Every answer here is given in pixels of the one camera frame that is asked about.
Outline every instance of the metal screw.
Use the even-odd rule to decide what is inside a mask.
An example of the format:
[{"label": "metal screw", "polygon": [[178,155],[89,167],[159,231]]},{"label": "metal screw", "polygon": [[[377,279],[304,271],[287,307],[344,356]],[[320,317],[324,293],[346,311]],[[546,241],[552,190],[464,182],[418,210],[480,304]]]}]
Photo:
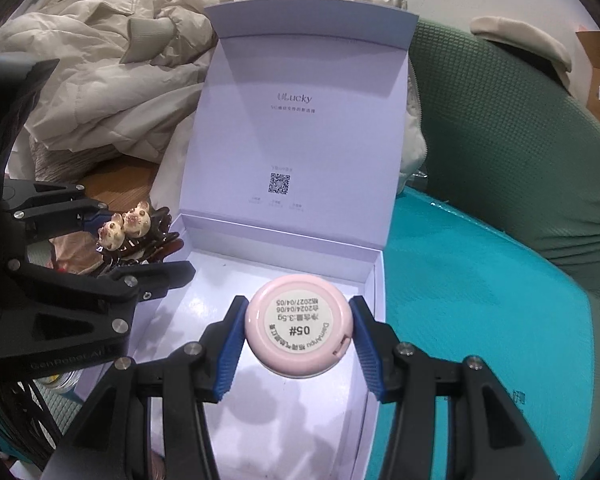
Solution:
[{"label": "metal screw", "polygon": [[484,366],[484,361],[477,355],[469,356],[466,360],[466,363],[471,370],[482,370],[482,367]]},{"label": "metal screw", "polygon": [[124,282],[126,286],[136,286],[138,284],[135,276],[125,276]]},{"label": "metal screw", "polygon": [[184,353],[187,355],[198,355],[200,352],[202,352],[202,345],[197,341],[184,345]]},{"label": "metal screw", "polygon": [[119,357],[113,365],[117,370],[127,370],[131,366],[131,359],[128,357]]},{"label": "metal screw", "polygon": [[400,343],[395,347],[400,355],[413,355],[416,353],[416,347],[412,343]]},{"label": "metal screw", "polygon": [[16,270],[18,270],[20,268],[20,260],[16,260],[15,258],[13,260],[9,260],[7,262],[7,269],[9,269],[11,272],[16,272]]},{"label": "metal screw", "polygon": [[127,330],[129,330],[128,323],[124,319],[120,319],[119,317],[117,317],[111,322],[111,327],[115,332],[118,332],[119,334],[124,334]]}]

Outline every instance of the cosmetic compact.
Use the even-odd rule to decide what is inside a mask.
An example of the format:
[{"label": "cosmetic compact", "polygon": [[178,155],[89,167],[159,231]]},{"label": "cosmetic compact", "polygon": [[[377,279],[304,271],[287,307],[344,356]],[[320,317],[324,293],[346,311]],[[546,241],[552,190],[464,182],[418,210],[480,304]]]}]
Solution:
[{"label": "cosmetic compact", "polygon": [[336,365],[353,332],[346,298],[334,285],[310,274],[266,283],[245,316],[253,353],[269,370],[290,378],[316,376]]}]

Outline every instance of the teal cushion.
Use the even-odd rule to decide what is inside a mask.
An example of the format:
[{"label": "teal cushion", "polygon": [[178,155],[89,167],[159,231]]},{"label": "teal cushion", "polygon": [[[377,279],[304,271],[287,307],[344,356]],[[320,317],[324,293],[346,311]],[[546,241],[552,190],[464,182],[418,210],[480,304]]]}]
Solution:
[{"label": "teal cushion", "polygon": [[[536,432],[562,480],[584,453],[594,386],[587,295],[539,255],[412,189],[396,201],[384,250],[386,318],[429,355],[478,354]],[[433,479],[445,478],[439,399]],[[393,406],[381,406],[366,478],[382,464]]]}]

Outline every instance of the white jacket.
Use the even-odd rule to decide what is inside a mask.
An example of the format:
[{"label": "white jacket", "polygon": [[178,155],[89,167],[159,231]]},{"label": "white jacket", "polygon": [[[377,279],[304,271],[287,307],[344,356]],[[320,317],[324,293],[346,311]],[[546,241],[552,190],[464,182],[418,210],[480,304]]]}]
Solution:
[{"label": "white jacket", "polygon": [[[196,108],[212,56],[203,9],[225,1],[38,0],[0,28],[0,52],[60,59],[26,132],[50,150],[113,144],[161,161],[175,127]],[[405,0],[365,1],[406,8]],[[419,110],[411,115],[418,120],[415,130],[408,120],[403,173],[417,169],[426,150]]]}]

